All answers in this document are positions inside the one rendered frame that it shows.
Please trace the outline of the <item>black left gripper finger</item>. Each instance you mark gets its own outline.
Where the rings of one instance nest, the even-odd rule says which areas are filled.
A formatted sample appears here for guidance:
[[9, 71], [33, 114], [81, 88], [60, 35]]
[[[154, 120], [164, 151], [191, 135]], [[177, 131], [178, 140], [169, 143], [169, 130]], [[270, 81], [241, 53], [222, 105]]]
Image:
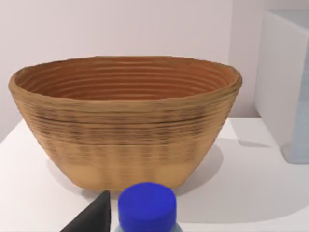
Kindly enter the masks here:
[[60, 232], [111, 232], [111, 194], [102, 192]]

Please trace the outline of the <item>blue capped clear bottle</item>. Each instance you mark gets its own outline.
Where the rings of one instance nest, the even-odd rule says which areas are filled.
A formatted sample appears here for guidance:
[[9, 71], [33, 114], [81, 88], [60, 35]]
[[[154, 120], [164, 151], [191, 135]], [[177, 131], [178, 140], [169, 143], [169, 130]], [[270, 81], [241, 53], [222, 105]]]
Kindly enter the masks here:
[[177, 223], [177, 200], [168, 187], [142, 182], [118, 198], [118, 227], [114, 232], [183, 232]]

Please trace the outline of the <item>brown woven basket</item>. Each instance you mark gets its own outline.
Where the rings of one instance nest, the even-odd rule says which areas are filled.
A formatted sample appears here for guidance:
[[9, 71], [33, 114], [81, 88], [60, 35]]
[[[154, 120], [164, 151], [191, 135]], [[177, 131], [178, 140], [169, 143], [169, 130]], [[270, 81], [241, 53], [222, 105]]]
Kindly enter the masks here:
[[203, 161], [242, 85], [195, 58], [97, 56], [26, 66], [8, 88], [60, 171], [89, 190], [182, 185]]

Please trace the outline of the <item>light blue rack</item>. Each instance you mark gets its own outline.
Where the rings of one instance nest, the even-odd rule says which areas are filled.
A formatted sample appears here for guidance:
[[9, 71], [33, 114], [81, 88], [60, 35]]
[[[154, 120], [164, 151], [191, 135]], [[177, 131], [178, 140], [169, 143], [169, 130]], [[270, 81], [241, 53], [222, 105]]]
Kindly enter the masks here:
[[254, 105], [285, 160], [309, 164], [309, 10], [265, 12]]

